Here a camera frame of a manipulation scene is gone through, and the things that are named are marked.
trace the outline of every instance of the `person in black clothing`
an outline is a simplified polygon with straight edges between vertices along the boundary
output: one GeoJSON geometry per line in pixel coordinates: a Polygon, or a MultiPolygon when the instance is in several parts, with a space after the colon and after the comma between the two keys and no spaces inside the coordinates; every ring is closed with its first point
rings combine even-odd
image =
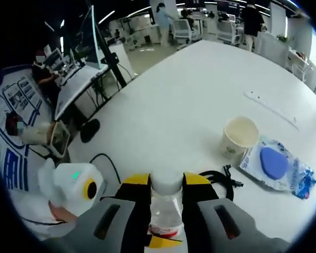
{"type": "Polygon", "coordinates": [[[57,98],[60,88],[56,85],[55,79],[58,75],[51,73],[43,64],[46,56],[42,50],[36,53],[36,59],[33,63],[32,74],[35,82],[40,88],[44,98],[49,99],[51,107],[55,110],[57,105],[57,98]]]}
{"type": "Polygon", "coordinates": [[[214,15],[214,13],[212,11],[209,13],[209,17],[210,18],[214,18],[215,17],[215,15],[214,15]]]}
{"type": "Polygon", "coordinates": [[[258,32],[261,31],[264,20],[260,12],[255,8],[255,0],[248,0],[247,7],[243,9],[241,18],[244,22],[244,36],[247,50],[252,51],[258,32]]]}
{"type": "Polygon", "coordinates": [[[181,16],[182,16],[181,19],[182,19],[182,20],[187,20],[187,21],[189,21],[190,28],[191,28],[191,30],[193,30],[194,19],[188,17],[188,15],[189,15],[189,14],[188,14],[187,10],[183,9],[183,10],[181,11],[181,16]]]}

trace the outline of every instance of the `desk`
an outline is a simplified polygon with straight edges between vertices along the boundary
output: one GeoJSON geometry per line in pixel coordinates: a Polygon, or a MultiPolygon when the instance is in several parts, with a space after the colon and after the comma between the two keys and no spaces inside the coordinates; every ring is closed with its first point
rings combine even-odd
{"type": "Polygon", "coordinates": [[[56,84],[61,87],[64,86],[68,79],[70,79],[74,74],[76,74],[76,72],[78,72],[81,69],[80,66],[74,66],[71,70],[69,70],[69,72],[67,73],[67,75],[65,77],[59,77],[55,80],[56,84]]]}
{"type": "MultiPolygon", "coordinates": [[[[106,153],[121,180],[162,169],[222,171],[230,162],[219,154],[220,138],[224,125],[237,115],[250,117],[260,133],[280,140],[316,174],[315,94],[259,55],[209,41],[176,52],[122,89],[95,114],[102,122],[95,137],[89,143],[76,137],[68,151],[73,162],[106,153]],[[246,98],[245,91],[273,98],[297,117],[300,130],[246,98]]],[[[316,211],[316,185],[310,198],[301,200],[265,190],[238,170],[231,173],[244,183],[234,189],[234,203],[268,237],[293,241],[316,211]]]]}
{"type": "Polygon", "coordinates": [[[68,106],[74,103],[92,85],[91,79],[93,77],[103,74],[107,69],[108,65],[105,64],[103,64],[101,70],[86,65],[72,75],[58,94],[55,120],[59,120],[68,106]]]}

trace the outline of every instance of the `blue printed graphic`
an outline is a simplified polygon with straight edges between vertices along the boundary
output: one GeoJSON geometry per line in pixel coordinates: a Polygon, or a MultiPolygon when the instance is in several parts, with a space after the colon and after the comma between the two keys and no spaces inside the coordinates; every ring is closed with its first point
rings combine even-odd
{"type": "Polygon", "coordinates": [[[6,183],[9,189],[17,188],[17,167],[18,167],[18,156],[7,149],[5,161],[4,161],[4,182],[6,183]]]}

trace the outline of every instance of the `office chair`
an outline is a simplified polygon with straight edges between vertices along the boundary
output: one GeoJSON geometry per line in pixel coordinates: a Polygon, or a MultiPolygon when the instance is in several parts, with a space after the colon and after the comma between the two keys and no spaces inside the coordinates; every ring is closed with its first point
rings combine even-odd
{"type": "Polygon", "coordinates": [[[230,21],[220,21],[218,27],[218,40],[229,42],[232,46],[240,43],[240,34],[235,29],[234,23],[230,21]]]}
{"type": "Polygon", "coordinates": [[[313,63],[310,63],[308,66],[293,64],[292,73],[298,79],[300,79],[303,83],[306,83],[313,76],[313,71],[314,71],[313,67],[314,67],[313,63]]]}
{"type": "Polygon", "coordinates": [[[176,20],[173,22],[173,37],[175,39],[182,39],[184,46],[191,44],[200,39],[199,31],[192,30],[188,20],[176,20]]]}
{"type": "Polygon", "coordinates": [[[288,69],[289,46],[268,33],[258,33],[255,53],[288,69]]]}

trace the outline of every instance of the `yellow ring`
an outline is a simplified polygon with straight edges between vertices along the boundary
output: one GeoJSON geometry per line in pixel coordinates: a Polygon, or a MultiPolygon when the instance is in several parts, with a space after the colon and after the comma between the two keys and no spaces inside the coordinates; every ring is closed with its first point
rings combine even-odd
{"type": "Polygon", "coordinates": [[[95,181],[92,179],[92,178],[88,178],[85,183],[84,183],[84,187],[83,187],[83,198],[87,199],[87,200],[91,200],[89,197],[88,197],[88,188],[89,188],[89,185],[91,183],[94,183],[95,181]]]}

